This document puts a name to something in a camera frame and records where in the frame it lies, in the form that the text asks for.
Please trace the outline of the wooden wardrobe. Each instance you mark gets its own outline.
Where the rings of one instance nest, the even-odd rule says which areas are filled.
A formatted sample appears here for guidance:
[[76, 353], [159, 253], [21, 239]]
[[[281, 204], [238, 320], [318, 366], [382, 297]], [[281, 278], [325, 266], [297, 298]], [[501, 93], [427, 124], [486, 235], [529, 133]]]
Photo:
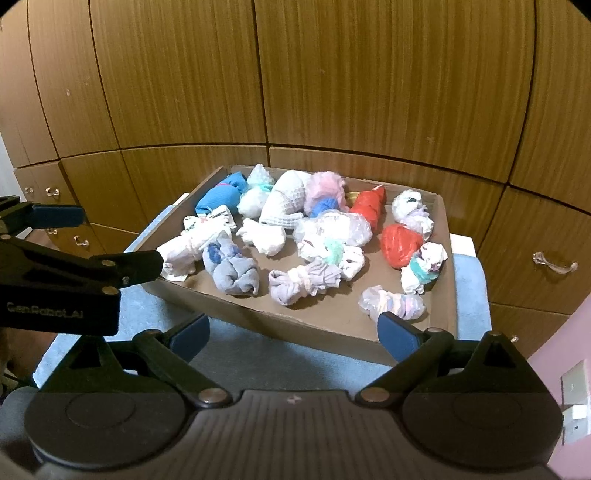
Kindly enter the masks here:
[[5, 1], [1, 134], [28, 199], [84, 207], [68, 253], [265, 163], [441, 195], [525, 356], [590, 292], [586, 1]]

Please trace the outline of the yellow small item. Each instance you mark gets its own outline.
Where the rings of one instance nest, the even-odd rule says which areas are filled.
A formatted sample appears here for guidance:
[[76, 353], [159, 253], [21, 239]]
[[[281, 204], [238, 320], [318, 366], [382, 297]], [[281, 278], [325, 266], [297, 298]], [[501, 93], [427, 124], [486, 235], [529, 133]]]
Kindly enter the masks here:
[[349, 205], [353, 205], [356, 202], [356, 198], [358, 198], [359, 195], [359, 191], [346, 192], [346, 203], [348, 203]]

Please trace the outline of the white wall socket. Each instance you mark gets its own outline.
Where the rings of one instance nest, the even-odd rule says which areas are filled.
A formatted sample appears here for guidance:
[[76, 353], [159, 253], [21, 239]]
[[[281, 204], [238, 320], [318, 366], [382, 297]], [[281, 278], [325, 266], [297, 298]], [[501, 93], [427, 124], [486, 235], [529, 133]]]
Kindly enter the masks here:
[[581, 360], [561, 376], [562, 444], [590, 435], [590, 384], [586, 362]]

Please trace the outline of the clear plastic bag bundle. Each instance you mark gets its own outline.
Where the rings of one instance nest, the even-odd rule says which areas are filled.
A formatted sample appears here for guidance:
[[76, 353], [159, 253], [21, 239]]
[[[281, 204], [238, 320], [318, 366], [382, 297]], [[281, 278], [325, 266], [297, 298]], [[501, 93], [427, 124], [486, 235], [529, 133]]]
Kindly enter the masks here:
[[293, 238], [301, 242], [305, 237], [320, 235], [322, 238], [342, 244], [363, 247], [373, 238], [372, 226], [363, 215], [331, 209], [315, 218], [297, 221]]

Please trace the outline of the white patterned sock bundle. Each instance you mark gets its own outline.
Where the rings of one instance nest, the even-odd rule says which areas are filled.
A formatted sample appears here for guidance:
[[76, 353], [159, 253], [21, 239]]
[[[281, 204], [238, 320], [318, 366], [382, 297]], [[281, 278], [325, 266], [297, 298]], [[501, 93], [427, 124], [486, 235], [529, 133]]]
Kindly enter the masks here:
[[231, 236], [235, 228], [235, 219], [226, 205], [207, 214], [186, 216], [180, 234], [156, 249], [163, 260], [162, 277], [169, 281], [184, 281], [195, 273], [205, 247], [221, 233]]

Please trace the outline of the blue sock bundle pink band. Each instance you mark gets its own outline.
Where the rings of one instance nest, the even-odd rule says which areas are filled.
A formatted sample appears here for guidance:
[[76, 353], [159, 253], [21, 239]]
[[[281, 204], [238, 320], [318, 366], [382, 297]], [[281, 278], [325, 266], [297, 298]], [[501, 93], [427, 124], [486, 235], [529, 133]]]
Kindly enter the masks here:
[[232, 173], [209, 189], [204, 197], [198, 200], [194, 211], [197, 215], [209, 214], [217, 207], [225, 205], [232, 214], [236, 214], [240, 198], [248, 186], [242, 173]]

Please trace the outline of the white fluffy toy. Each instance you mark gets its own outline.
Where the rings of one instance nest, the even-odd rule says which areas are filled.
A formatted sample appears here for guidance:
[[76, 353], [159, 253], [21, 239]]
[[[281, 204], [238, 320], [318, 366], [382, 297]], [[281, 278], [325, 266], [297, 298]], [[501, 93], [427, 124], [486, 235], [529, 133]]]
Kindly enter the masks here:
[[430, 239], [435, 222], [419, 191], [404, 190], [394, 198], [391, 209], [394, 221], [419, 234], [424, 241]]

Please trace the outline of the white teal small bundle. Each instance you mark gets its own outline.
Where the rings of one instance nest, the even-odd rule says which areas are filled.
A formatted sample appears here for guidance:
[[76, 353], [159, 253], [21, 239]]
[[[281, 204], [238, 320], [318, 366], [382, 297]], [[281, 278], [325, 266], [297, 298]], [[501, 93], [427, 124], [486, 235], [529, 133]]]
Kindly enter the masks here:
[[406, 294], [423, 295], [425, 287], [440, 275], [448, 253], [444, 246], [435, 242], [423, 244], [415, 251], [409, 264], [401, 269], [401, 286]]

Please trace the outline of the grey blue sock bundle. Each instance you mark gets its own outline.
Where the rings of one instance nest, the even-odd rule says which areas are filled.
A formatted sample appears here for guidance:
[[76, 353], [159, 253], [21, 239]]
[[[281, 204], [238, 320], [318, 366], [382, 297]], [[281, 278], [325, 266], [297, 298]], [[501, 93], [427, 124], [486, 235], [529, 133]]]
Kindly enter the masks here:
[[259, 264], [243, 255], [225, 232], [204, 247], [202, 261], [219, 292], [238, 297], [259, 294]]

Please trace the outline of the white knit sock bundle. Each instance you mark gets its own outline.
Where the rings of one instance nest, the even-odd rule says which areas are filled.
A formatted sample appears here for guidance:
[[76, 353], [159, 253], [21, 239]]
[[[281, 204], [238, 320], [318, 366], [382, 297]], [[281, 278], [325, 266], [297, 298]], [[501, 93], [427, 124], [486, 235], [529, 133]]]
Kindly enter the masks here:
[[283, 172], [266, 198], [259, 222], [294, 230], [297, 222], [304, 218], [305, 187], [309, 180], [311, 173], [305, 171]]

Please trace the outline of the pink fluffy owl toy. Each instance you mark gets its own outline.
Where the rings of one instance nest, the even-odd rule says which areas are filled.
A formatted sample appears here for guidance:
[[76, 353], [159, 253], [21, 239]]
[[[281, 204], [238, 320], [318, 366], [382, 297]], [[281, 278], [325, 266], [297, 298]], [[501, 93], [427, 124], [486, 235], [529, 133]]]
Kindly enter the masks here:
[[322, 199], [332, 198], [337, 202], [335, 209], [346, 211], [346, 182], [339, 173], [332, 171], [315, 172], [305, 185], [304, 213], [312, 216], [312, 209]]

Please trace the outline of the round red plastic bundle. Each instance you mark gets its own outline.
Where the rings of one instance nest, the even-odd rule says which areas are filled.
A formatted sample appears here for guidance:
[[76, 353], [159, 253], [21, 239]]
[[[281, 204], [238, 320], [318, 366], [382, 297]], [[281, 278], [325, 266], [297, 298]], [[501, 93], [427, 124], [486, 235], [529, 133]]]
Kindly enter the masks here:
[[420, 234], [398, 223], [384, 227], [382, 232], [381, 251], [394, 269], [406, 267], [423, 244]]

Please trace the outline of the white bundle with teal tie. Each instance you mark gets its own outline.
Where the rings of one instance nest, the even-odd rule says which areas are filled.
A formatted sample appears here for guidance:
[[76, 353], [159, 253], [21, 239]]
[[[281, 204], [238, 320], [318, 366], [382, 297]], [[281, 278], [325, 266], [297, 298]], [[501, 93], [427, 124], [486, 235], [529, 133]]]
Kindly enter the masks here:
[[275, 183], [266, 167], [257, 164], [246, 179], [247, 188], [238, 202], [238, 213], [245, 218], [259, 219]]

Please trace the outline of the cardboard box tray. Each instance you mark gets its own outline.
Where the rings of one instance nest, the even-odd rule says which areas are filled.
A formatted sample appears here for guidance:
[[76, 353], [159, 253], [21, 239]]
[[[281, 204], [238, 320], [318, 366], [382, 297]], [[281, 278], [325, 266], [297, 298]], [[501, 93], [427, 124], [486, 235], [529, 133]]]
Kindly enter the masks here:
[[[156, 247], [176, 237], [182, 229], [185, 216], [194, 213], [194, 206], [204, 194], [220, 180], [235, 171], [249, 175], [252, 166], [232, 165], [219, 167], [196, 186], [190, 194], [174, 208], [145, 236], [132, 251], [155, 250]], [[383, 184], [387, 192], [387, 206], [381, 217], [385, 227], [394, 222], [390, 204], [407, 188], [422, 194], [435, 225], [430, 240], [440, 243], [446, 249], [449, 259], [443, 264], [435, 284], [427, 287], [422, 295], [426, 305], [424, 316], [417, 328], [438, 327], [457, 335], [457, 300], [454, 261], [450, 241], [447, 213], [441, 195], [421, 190], [418, 187], [356, 178], [345, 178], [346, 186], [355, 190], [369, 190]], [[211, 318], [238, 325], [257, 333], [327, 351], [335, 354], [394, 365], [394, 360], [380, 344], [375, 323], [360, 310], [358, 301], [363, 290], [375, 286], [391, 292], [401, 292], [400, 271], [386, 263], [380, 249], [380, 238], [374, 237], [365, 247], [366, 264], [353, 282], [342, 282], [338, 289], [331, 289], [325, 295], [307, 297], [292, 307], [284, 307], [271, 299], [267, 275], [270, 270], [287, 271], [303, 260], [297, 256], [297, 246], [287, 239], [286, 245], [274, 257], [267, 258], [255, 248], [243, 246], [242, 240], [232, 235], [232, 240], [242, 249], [245, 256], [255, 258], [259, 263], [260, 287], [256, 297], [238, 298], [220, 293], [211, 276], [204, 270], [202, 262], [197, 263], [197, 272], [184, 282], [170, 282], [158, 277], [145, 283], [145, 291], [177, 306], [200, 311]]]

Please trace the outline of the lilac sock bundle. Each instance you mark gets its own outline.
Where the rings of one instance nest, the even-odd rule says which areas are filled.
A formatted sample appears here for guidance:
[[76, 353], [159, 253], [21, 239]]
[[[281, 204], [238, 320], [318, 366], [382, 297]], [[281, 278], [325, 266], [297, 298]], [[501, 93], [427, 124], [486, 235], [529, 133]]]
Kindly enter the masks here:
[[307, 297], [324, 295], [341, 284], [338, 266], [317, 259], [286, 272], [271, 270], [269, 273], [270, 296], [276, 303], [291, 306]]

